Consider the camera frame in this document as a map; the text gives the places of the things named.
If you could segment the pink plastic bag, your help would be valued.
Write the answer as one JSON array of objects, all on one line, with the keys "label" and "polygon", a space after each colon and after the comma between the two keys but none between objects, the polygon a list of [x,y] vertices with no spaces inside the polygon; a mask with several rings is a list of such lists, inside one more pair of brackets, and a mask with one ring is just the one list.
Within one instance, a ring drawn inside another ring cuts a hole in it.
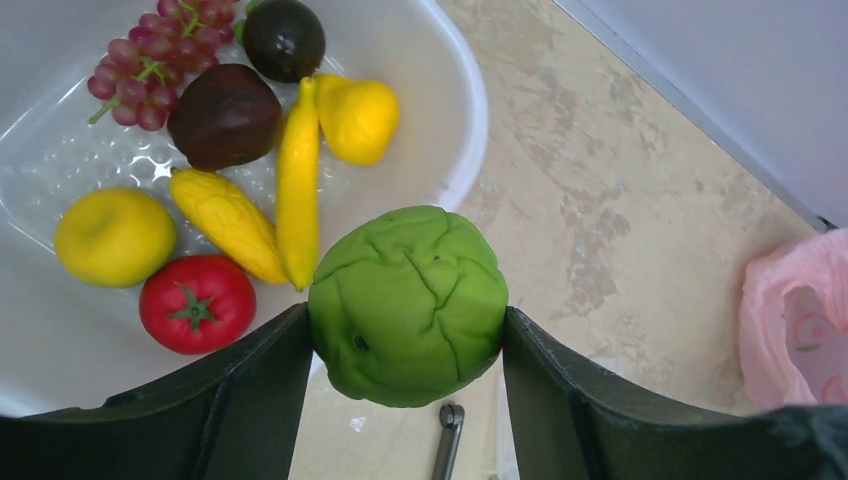
[{"label": "pink plastic bag", "polygon": [[837,229],[748,263],[739,360],[762,409],[847,403],[847,231]]}]

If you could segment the black metal crank tool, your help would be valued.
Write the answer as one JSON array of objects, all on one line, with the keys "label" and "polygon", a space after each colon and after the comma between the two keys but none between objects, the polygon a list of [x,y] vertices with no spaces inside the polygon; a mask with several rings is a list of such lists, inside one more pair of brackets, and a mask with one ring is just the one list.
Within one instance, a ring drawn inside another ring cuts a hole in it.
[{"label": "black metal crank tool", "polygon": [[450,480],[465,421],[465,409],[456,403],[444,403],[439,410],[441,435],[436,449],[432,480]]}]

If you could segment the white plastic basket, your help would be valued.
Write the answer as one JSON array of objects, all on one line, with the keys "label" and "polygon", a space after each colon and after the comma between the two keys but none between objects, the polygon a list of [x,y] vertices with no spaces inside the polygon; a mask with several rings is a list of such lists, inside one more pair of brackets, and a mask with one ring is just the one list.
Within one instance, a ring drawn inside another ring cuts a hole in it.
[{"label": "white plastic basket", "polygon": [[[96,408],[188,363],[138,317],[137,288],[70,276],[53,251],[56,224],[99,187],[144,190],[169,208],[178,255],[212,245],[174,206],[169,177],[185,158],[164,132],[90,116],[86,82],[111,39],[151,1],[5,1],[1,5],[1,412]],[[399,128],[370,167],[321,158],[321,244],[408,205],[458,207],[483,161],[488,102],[480,69],[433,1],[314,1],[322,67],[375,79],[399,99]]]}]

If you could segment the yellow fake lemon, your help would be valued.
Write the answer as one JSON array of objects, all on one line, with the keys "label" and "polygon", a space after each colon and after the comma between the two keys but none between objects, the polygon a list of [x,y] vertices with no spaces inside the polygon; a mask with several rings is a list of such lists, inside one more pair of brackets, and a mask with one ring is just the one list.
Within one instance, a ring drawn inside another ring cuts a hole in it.
[{"label": "yellow fake lemon", "polygon": [[378,163],[400,121],[395,92],[376,80],[333,73],[314,76],[319,123],[330,151],[359,166]]}]

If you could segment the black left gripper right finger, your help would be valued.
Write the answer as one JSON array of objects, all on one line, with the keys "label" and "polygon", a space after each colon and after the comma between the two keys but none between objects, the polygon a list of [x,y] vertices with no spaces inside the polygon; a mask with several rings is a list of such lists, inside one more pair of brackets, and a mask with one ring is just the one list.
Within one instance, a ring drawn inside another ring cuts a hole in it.
[{"label": "black left gripper right finger", "polygon": [[847,410],[737,417],[638,386],[508,308],[503,370],[524,479],[843,479]]}]

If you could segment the yellow fake banana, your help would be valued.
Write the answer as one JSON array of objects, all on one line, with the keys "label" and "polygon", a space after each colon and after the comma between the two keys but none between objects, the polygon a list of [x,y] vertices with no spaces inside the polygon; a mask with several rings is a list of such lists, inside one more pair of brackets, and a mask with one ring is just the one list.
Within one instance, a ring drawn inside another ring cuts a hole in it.
[{"label": "yellow fake banana", "polygon": [[320,132],[316,82],[305,77],[283,128],[276,169],[276,241],[283,270],[307,288],[319,262]]}]

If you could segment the dark purple fake fruit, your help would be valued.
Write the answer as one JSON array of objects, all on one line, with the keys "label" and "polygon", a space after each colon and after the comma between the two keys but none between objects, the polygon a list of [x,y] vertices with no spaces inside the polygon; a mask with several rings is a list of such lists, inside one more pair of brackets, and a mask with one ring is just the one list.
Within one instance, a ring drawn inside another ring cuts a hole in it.
[{"label": "dark purple fake fruit", "polygon": [[187,85],[166,129],[191,167],[212,172],[267,155],[283,123],[282,106],[266,82],[246,65],[227,63]]}]

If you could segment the red fake tomato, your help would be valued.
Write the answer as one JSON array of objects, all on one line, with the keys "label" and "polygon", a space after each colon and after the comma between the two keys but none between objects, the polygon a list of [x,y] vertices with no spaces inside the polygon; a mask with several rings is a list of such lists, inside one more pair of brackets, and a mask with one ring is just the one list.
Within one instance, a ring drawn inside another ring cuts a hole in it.
[{"label": "red fake tomato", "polygon": [[184,355],[207,354],[237,341],[257,311],[245,271],[219,254],[177,258],[143,285],[139,316],[148,334]]}]

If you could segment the red fake grape bunch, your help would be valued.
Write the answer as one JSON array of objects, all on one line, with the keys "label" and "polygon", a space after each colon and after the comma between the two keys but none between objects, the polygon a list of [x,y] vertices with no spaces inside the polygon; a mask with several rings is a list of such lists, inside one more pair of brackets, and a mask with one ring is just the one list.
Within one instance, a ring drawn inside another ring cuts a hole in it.
[{"label": "red fake grape bunch", "polygon": [[123,127],[161,130],[187,79],[218,64],[217,52],[235,39],[236,1],[161,0],[127,36],[108,43],[87,80],[101,102],[88,119],[104,117]]}]

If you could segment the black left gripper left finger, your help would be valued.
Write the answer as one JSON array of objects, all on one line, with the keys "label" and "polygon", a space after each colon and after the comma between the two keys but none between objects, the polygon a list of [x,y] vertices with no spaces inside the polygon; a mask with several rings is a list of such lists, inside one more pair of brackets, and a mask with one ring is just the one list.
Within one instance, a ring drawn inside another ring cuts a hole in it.
[{"label": "black left gripper left finger", "polygon": [[296,304],[95,409],[1,421],[5,479],[285,479],[312,361]]}]

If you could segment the green wrinkled fake fruit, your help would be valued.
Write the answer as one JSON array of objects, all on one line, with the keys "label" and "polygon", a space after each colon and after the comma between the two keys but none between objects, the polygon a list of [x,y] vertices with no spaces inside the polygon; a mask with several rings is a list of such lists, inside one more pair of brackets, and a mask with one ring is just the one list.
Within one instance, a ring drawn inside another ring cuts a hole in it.
[{"label": "green wrinkled fake fruit", "polygon": [[473,223],[436,206],[404,207],[325,254],[308,296],[313,346],[342,395],[423,407],[495,363],[508,300]]}]

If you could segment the dark brown fake fruit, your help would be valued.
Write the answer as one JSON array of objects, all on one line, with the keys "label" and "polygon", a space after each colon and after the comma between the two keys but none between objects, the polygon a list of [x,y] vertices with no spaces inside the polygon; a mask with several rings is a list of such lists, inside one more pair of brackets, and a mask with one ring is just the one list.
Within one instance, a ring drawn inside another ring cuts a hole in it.
[{"label": "dark brown fake fruit", "polygon": [[322,23],[300,1],[259,1],[247,13],[241,45],[263,76],[294,84],[312,76],[326,52]]}]

